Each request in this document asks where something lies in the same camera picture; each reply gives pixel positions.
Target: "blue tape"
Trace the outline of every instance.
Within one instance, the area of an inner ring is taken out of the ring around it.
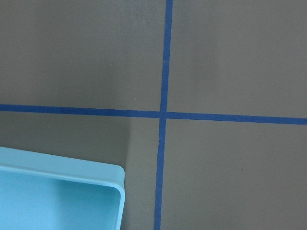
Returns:
[[[168,119],[307,125],[307,118],[167,112]]]
[[[173,1],[166,0],[161,101],[160,101],[161,117],[159,122],[159,146],[158,146],[158,156],[157,156],[157,174],[156,174],[155,205],[154,205],[154,227],[153,227],[154,230],[160,230],[161,228],[168,75],[169,75],[169,59],[170,59],[170,49],[171,49],[171,34],[172,34],[172,13],[173,13]]]
[[[0,104],[0,111],[45,113],[45,114],[74,114],[74,115],[160,118],[160,112],[157,111],[72,108],[72,107],[37,106],[37,105]]]

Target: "plastic bin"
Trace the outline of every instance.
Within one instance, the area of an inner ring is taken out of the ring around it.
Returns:
[[[0,147],[0,229],[119,230],[117,165]]]

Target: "gray square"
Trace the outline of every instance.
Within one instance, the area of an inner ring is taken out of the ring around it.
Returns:
[[[153,229],[158,119],[1,112],[0,127],[0,146],[122,166],[121,229]]]
[[[0,103],[159,110],[164,1],[1,0]]]
[[[168,120],[162,230],[303,230],[307,127]]]
[[[307,117],[305,0],[174,1],[168,110]]]

